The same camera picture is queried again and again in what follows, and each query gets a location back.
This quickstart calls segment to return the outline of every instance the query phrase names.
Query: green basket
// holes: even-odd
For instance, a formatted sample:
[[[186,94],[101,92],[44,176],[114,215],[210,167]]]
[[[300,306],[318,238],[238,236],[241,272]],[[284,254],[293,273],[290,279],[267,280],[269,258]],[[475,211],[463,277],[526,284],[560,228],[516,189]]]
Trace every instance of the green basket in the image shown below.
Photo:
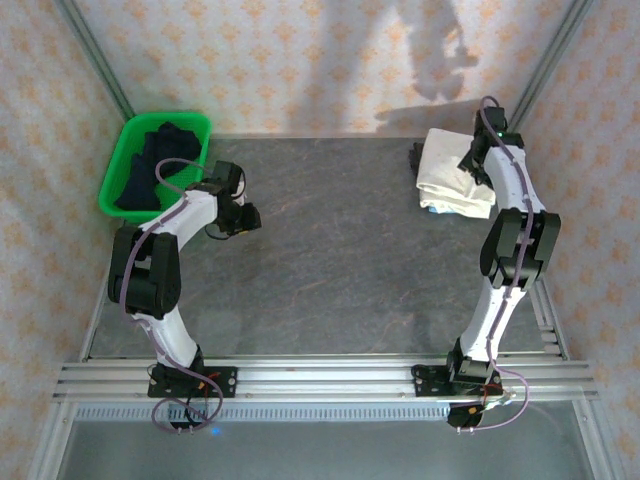
[[[180,198],[177,193],[158,184],[155,188],[156,195],[160,200],[161,209],[158,211],[122,210],[114,205],[129,179],[131,157],[134,153],[142,153],[145,134],[157,131],[164,122],[171,122],[183,130],[191,130],[195,133],[202,144],[200,157],[195,161],[204,166],[212,130],[211,121],[206,116],[193,112],[143,113],[135,116],[122,129],[98,196],[100,208],[107,215],[124,218],[131,223],[144,223],[160,215]],[[168,177],[167,181],[176,187],[186,188],[189,184],[202,180],[203,174],[201,169],[189,165],[175,175]]]

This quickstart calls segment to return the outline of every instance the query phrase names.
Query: folded cloth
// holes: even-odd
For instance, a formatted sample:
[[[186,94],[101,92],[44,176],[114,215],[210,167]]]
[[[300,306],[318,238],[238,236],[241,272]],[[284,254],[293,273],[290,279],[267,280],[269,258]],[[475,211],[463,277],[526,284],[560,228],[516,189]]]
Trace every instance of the folded cloth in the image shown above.
[[[193,132],[182,130],[173,123],[165,122],[157,132],[148,132],[142,154],[131,157],[129,179],[115,205],[122,210],[160,210],[160,200],[155,193],[158,184],[156,165],[165,158],[195,160],[201,150],[200,140]],[[166,163],[160,168],[160,175],[170,177],[186,166],[178,162]]]
[[[458,168],[473,137],[432,128],[422,150],[416,187],[420,206],[437,213],[489,218],[496,195]]]

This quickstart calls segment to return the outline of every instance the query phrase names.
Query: folded towel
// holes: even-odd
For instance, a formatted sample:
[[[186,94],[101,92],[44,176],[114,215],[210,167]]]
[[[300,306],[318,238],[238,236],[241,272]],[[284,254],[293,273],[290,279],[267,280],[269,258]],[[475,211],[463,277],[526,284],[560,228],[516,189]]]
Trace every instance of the folded towel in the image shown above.
[[[432,128],[422,150],[416,187],[420,206],[437,213],[459,213],[489,218],[496,195],[486,185],[476,185],[471,175],[458,168],[473,137]]]

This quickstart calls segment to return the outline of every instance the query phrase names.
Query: wall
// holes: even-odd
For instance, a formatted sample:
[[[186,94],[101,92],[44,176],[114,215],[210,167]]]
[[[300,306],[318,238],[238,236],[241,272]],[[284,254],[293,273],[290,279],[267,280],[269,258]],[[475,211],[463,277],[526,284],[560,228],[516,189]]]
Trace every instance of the wall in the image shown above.
[[[597,1],[522,129],[562,216],[549,269],[576,358],[595,376],[629,478],[640,478],[640,10]]]
[[[52,1],[3,0],[0,24],[0,478],[21,479],[107,265],[122,120]]]
[[[79,0],[137,111],[314,137],[469,131],[487,93],[512,111],[570,3]]]

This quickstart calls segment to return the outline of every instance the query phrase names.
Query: purple cable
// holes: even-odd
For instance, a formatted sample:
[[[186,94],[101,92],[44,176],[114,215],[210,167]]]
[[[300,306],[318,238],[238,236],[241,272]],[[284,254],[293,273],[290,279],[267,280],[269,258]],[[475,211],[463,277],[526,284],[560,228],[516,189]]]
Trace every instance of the purple cable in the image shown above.
[[[489,330],[489,335],[487,336],[487,355],[489,356],[489,364],[493,367],[495,371],[503,375],[504,374],[512,375],[522,382],[522,384],[524,385],[524,402],[522,403],[522,407],[520,407],[520,410],[518,410],[518,412],[513,417],[511,417],[508,420],[505,420],[504,422],[496,423],[495,425],[487,425],[484,427],[476,427],[476,428],[470,427],[470,428],[460,429],[460,431],[470,432],[470,433],[473,433],[479,430],[492,430],[494,428],[500,428],[500,427],[504,427],[505,425],[509,425],[510,423],[514,422],[517,418],[519,418],[524,413],[527,406],[529,405],[529,383],[527,382],[527,379],[524,378],[523,375],[520,375],[518,372],[507,370],[505,368],[500,368],[498,367],[498,365],[496,365],[496,361],[491,354],[491,341],[493,340],[496,330],[500,325],[500,321],[504,316],[504,312],[507,309],[509,298],[511,298],[511,292],[513,292],[513,289],[518,286],[518,282],[520,281],[522,264],[524,263],[524,256],[527,251],[527,239],[531,235],[531,230],[533,229],[533,204],[531,203],[531,198],[529,196],[529,187],[527,185],[527,180],[524,175],[524,172],[522,171],[522,168],[520,167],[520,164],[518,164],[518,162],[515,161],[515,157],[513,156],[513,154],[509,151],[509,149],[507,148],[505,143],[502,141],[502,139],[498,136],[498,134],[493,129],[493,127],[491,127],[491,124],[487,119],[487,115],[484,112],[484,108],[487,100],[493,102],[493,104],[496,107],[500,106],[500,104],[494,97],[490,95],[482,97],[482,100],[480,100],[480,117],[482,118],[482,122],[484,123],[484,126],[486,127],[486,129],[489,131],[493,139],[498,143],[503,153],[507,156],[507,158],[511,162],[511,165],[513,165],[514,168],[516,169],[516,172],[518,173],[518,178],[520,180],[520,186],[522,187],[523,200],[525,205],[527,206],[527,223],[524,229],[523,241],[522,243],[520,243],[520,248],[518,249],[518,257],[516,259],[516,267],[513,273],[513,280],[511,281],[511,284],[509,285],[509,287],[507,287],[507,290],[504,292],[502,303],[500,304],[500,308],[498,309],[496,318],[493,321],[493,324],[491,325],[491,329]]]
[[[222,390],[220,389],[220,387],[210,378],[205,377],[204,375],[200,375],[199,373],[193,372],[191,370],[189,370],[188,368],[183,367],[182,365],[180,365],[178,362],[176,362],[173,358],[171,358],[169,355],[167,355],[167,352],[164,351],[164,349],[160,346],[160,344],[158,343],[158,341],[156,340],[156,338],[153,335],[153,331],[151,330],[151,325],[149,324],[148,321],[146,321],[145,319],[139,319],[139,320],[135,320],[135,319],[131,319],[129,318],[129,315],[127,314],[127,308],[126,308],[126,292],[128,291],[129,288],[129,280],[131,279],[131,272],[133,270],[133,266],[135,264],[135,260],[136,260],[136,256],[138,255],[138,251],[140,251],[140,248],[142,247],[142,244],[145,242],[145,240],[149,237],[149,235],[151,235],[151,233],[156,230],[158,227],[162,226],[165,222],[171,220],[172,218],[174,218],[176,215],[178,215],[180,212],[182,212],[187,205],[189,204],[189,201],[187,199],[187,194],[184,190],[176,187],[175,185],[171,185],[169,182],[167,182],[164,178],[161,177],[160,175],[160,167],[162,167],[163,165],[169,163],[169,162],[178,162],[178,163],[186,163],[188,165],[193,165],[195,167],[200,168],[201,170],[204,170],[205,172],[211,174],[211,172],[209,170],[207,170],[206,168],[204,168],[202,165],[196,163],[196,162],[192,162],[191,160],[185,160],[183,158],[165,158],[164,160],[158,162],[158,164],[156,165],[156,170],[155,170],[155,174],[156,174],[156,178],[158,179],[158,181],[164,185],[165,187],[169,188],[170,190],[173,190],[174,192],[180,194],[181,198],[181,202],[180,205],[178,205],[178,207],[175,210],[172,210],[171,212],[167,213],[164,217],[160,218],[158,221],[156,221],[153,225],[151,225],[146,231],[144,231],[142,233],[142,235],[140,236],[140,238],[138,239],[138,241],[134,244],[133,248],[131,249],[131,253],[129,254],[129,258],[127,260],[127,264],[125,266],[124,269],[124,275],[122,278],[122,287],[120,289],[120,309],[122,311],[122,315],[123,317],[127,320],[128,323],[130,323],[131,325],[143,325],[143,328],[145,329],[145,331],[147,332],[147,335],[149,336],[149,340],[151,340],[151,343],[153,345],[153,348],[156,350],[157,354],[160,357],[164,357],[171,365],[173,365],[176,369],[178,369],[179,371],[181,371],[182,373],[185,373],[191,377],[197,378],[198,380],[205,382],[206,384],[210,385],[218,394],[218,406],[216,407],[215,411],[213,412],[212,415],[210,415],[209,417],[207,417],[206,415],[203,415],[202,413],[200,413],[198,410],[196,410],[195,408],[193,408],[191,405],[187,405],[186,402],[183,402],[182,400],[178,399],[178,398],[163,398],[162,400],[160,400],[154,407],[153,410],[151,411],[151,421],[152,423],[158,427],[161,430],[164,430],[167,433],[180,433],[182,431],[182,429],[172,429],[172,428],[168,428],[165,427],[164,425],[162,425],[160,422],[157,421],[156,419],[156,413],[158,411],[158,409],[160,408],[160,406],[164,403],[167,402],[175,402],[179,405],[182,405],[183,407],[185,407],[186,409],[188,409],[192,414],[197,415],[198,417],[202,418],[203,421],[198,424],[196,427],[190,426],[189,430],[191,432],[196,432],[198,430],[201,430],[205,427],[207,427],[218,415],[218,413],[220,413],[220,409],[222,408],[222,401],[223,401],[223,393]]]

